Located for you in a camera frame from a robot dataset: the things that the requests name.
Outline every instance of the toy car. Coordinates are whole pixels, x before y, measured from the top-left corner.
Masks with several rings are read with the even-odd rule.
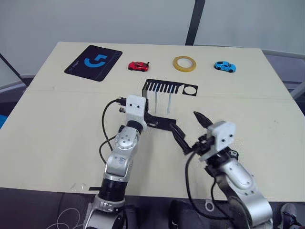
[[[236,71],[236,66],[232,63],[229,63],[227,61],[218,61],[215,63],[214,68],[217,70],[223,70],[230,73],[233,73]]]
[[[142,72],[146,72],[148,70],[148,67],[149,67],[149,62],[147,62],[147,63],[131,62],[128,65],[129,70],[136,70],[136,71],[142,71]]]

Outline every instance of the mouse pad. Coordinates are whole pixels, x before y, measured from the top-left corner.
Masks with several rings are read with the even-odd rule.
[[[89,45],[64,72],[100,82],[121,55],[121,51]]]

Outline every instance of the white wall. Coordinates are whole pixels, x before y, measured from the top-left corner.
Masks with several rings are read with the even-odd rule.
[[[0,59],[0,89],[21,83],[15,73]]]
[[[304,0],[206,0],[195,44],[305,54]]]
[[[1,0],[0,52],[36,74],[64,42],[184,45],[194,0]]]

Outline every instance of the yellow tape roll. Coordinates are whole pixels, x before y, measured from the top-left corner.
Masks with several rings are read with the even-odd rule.
[[[180,66],[178,64],[178,60],[180,59],[188,59],[192,62],[192,65],[189,68],[183,68],[182,66]],[[173,66],[175,67],[175,69],[181,71],[181,72],[191,72],[192,70],[195,69],[196,67],[196,61],[194,59],[192,59],[191,57],[188,56],[177,56],[174,60],[173,60]]]

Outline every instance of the table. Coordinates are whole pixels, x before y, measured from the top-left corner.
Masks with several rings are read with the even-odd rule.
[[[90,44],[120,50],[123,55],[102,82],[63,71]],[[176,70],[174,57],[196,60],[194,71]],[[131,61],[150,62],[148,72],[127,70]],[[230,61],[235,73],[217,71],[216,61]],[[105,140],[101,115],[118,96],[142,94],[146,79],[198,85],[197,96],[173,94],[168,118],[186,133],[189,144],[204,133],[193,111],[213,122],[237,124],[232,148],[254,174],[270,201],[305,201],[305,118],[259,49],[59,42],[0,130],[0,187],[94,193],[104,164],[98,148]],[[150,113],[155,114],[153,94]],[[158,95],[164,114],[168,95]],[[124,124],[114,104],[105,117],[108,136]],[[103,148],[108,155],[107,146]],[[142,133],[126,195],[186,198],[187,156],[170,132],[148,128]],[[212,178],[204,163],[190,165],[193,198],[210,198]],[[215,197],[225,199],[215,189]]]

